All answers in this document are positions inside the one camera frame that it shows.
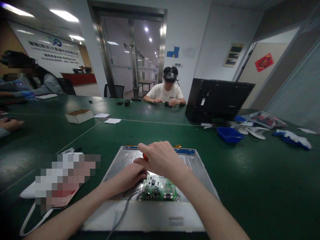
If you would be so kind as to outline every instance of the green table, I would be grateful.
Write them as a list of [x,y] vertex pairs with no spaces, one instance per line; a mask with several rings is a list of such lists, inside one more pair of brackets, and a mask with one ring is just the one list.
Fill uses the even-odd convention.
[[[40,102],[37,107],[11,106],[12,116],[25,120],[26,126],[0,140],[1,183],[7,179],[1,187],[11,185],[0,199],[16,235],[34,202],[18,196],[34,181],[35,173],[31,170],[35,154],[56,154],[70,147],[82,147],[85,154],[101,154],[101,168],[81,187],[74,203],[100,183],[121,145],[168,140],[172,145],[198,150],[223,205],[251,239],[315,239],[319,236],[319,136],[299,134],[313,145],[310,151],[286,144],[272,136],[272,131],[264,133],[267,138],[264,141],[248,135],[238,144],[229,145],[217,136],[216,128],[204,129],[189,123],[184,116],[185,106],[165,108],[131,102],[125,107],[116,105],[117,101],[119,99],[62,96],[55,99],[54,104],[52,99],[52,102]],[[110,113],[110,117],[122,121],[105,124],[91,119],[80,125],[68,123],[64,114],[79,108],[91,109],[94,114]],[[240,114],[249,112],[252,110],[242,110]],[[296,127],[289,124],[288,130],[298,132]],[[10,172],[2,170],[12,165],[13,172],[9,167]],[[54,211],[51,217],[58,213],[59,210]],[[26,231],[40,219],[33,214]],[[72,239],[105,239],[106,236],[107,232],[78,232]],[[208,239],[205,233],[116,232],[113,236],[114,239],[168,237]]]

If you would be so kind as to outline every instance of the red decoration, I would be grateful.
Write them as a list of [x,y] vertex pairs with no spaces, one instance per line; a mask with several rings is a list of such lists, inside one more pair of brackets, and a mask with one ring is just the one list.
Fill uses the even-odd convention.
[[258,72],[261,72],[262,70],[266,69],[267,67],[270,67],[273,63],[274,62],[273,62],[271,53],[268,53],[263,58],[260,58],[258,61],[256,61],[255,65],[256,65]]

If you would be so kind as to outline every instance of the red reception desk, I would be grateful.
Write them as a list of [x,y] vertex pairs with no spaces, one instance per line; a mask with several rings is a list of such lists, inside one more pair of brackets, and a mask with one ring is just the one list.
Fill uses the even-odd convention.
[[67,78],[71,80],[74,86],[89,84],[89,83],[97,83],[96,78],[93,73],[61,73],[63,78]]

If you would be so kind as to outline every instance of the small white box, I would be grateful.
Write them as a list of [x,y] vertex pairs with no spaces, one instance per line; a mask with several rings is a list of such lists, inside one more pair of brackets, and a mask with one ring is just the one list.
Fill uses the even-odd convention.
[[93,118],[93,113],[88,109],[79,109],[77,111],[66,113],[66,117],[71,123],[83,123]]

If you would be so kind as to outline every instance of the plastic bag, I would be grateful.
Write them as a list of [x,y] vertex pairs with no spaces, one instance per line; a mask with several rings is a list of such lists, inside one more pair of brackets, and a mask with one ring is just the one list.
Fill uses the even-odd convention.
[[268,129],[282,128],[288,126],[284,121],[266,112],[254,112],[247,115],[243,115],[242,117],[244,117],[246,120],[250,122],[258,123],[261,126],[264,126]]

